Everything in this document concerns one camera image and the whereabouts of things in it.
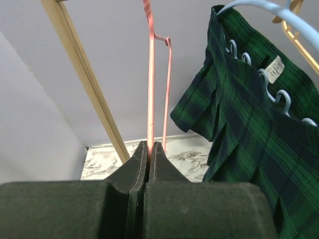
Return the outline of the pink wire hanger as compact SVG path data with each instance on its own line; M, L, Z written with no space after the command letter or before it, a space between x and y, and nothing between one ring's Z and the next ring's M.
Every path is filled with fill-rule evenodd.
M172 45L170 37L162 37L155 33L154 18L150 0L143 0L144 11L149 26L149 70L148 70L148 121L147 121L147 147L148 154L151 154L154 145L154 103L155 103L155 41L160 40L169 48L165 107L163 117L162 147L166 148L166 134L168 121L168 105L170 93L171 64L172 64Z

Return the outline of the light blue wavy hanger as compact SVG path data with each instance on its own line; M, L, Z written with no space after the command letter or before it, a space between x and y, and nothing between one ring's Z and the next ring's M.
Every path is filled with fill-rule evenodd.
M300 33L307 40L307 42L309 42L315 48L315 50L319 49L319 33L302 18L289 10L288 6L282 7L267 0L235 0L224 6L217 14L222 15L229 9L238 5L255 6L278 16L289 23L297 31L297 33ZM278 104L282 97L285 98L286 102L282 113L289 117L289 110L292 104L290 94L285 90L278 90L276 96L273 97L268 90L268 84L274 83L282 74L284 69L284 63L282 62L280 56L277 56L266 69L259 69L259 72L264 77L263 88L267 93L268 98L275 104Z

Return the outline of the green plaid skirt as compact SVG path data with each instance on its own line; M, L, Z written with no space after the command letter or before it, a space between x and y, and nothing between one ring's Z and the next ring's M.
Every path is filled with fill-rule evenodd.
M250 182L268 199L278 237L319 236L319 93L309 76L235 9L211 9L203 67L170 116L182 131L213 143L205 182ZM268 84L290 94L273 103L263 88L280 56L285 69Z

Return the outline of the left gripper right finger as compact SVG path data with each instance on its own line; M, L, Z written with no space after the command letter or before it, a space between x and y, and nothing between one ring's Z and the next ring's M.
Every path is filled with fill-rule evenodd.
M146 239L275 239L276 229L261 190L250 183L192 183L152 150L144 194Z

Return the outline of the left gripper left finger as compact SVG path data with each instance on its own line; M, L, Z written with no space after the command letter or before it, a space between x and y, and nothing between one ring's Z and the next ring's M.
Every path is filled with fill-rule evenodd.
M0 187L3 239L138 239L147 144L103 180L12 182Z

